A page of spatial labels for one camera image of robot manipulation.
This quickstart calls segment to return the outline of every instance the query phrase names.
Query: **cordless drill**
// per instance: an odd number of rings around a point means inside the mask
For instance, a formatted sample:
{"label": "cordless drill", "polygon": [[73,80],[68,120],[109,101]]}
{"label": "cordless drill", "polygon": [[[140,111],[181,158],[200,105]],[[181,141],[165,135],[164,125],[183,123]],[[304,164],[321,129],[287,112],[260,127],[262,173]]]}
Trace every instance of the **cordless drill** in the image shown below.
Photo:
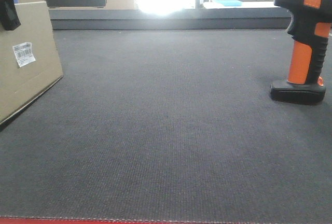
{"label": "cordless drill", "polygon": [[287,32],[293,36],[293,57],[287,80],[274,81],[274,100],[316,104],[326,88],[320,77],[332,23],[332,0],[274,0],[290,10],[292,21]]}

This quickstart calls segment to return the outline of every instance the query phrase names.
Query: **gray mat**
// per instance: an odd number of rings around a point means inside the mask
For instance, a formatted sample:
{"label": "gray mat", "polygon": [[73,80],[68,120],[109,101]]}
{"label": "gray mat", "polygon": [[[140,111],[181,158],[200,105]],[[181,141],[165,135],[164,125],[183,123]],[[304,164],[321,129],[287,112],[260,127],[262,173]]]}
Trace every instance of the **gray mat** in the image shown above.
{"label": "gray mat", "polygon": [[0,216],[332,222],[322,104],[270,99],[283,30],[57,31],[64,78],[0,132]]}

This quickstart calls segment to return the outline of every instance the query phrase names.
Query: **red edge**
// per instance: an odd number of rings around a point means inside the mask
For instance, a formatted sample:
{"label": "red edge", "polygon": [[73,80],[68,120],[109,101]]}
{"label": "red edge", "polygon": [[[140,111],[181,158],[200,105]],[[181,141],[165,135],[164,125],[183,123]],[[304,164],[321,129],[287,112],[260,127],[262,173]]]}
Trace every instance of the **red edge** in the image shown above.
{"label": "red edge", "polygon": [[116,220],[78,220],[78,219],[42,219],[42,218],[5,218],[0,224],[254,224],[242,222],[181,222],[181,221],[116,221]]}

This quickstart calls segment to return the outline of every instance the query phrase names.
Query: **white sticker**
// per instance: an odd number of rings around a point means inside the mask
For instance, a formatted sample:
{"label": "white sticker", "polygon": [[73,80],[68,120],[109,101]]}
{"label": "white sticker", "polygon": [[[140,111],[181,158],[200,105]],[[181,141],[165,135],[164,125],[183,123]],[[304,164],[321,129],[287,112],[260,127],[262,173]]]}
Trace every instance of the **white sticker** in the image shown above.
{"label": "white sticker", "polygon": [[19,67],[36,61],[32,54],[32,43],[18,44],[12,47]]}

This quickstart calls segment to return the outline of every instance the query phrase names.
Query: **orange grip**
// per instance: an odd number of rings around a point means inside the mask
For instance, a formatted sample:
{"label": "orange grip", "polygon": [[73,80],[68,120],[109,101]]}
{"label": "orange grip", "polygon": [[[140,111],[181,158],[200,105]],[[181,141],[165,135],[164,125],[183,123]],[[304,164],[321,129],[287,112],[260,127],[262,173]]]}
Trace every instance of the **orange grip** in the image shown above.
{"label": "orange grip", "polygon": [[289,68],[288,81],[305,84],[311,62],[312,49],[309,45],[294,41],[293,57]]}
{"label": "orange grip", "polygon": [[328,38],[331,30],[331,23],[317,23],[315,35]]}

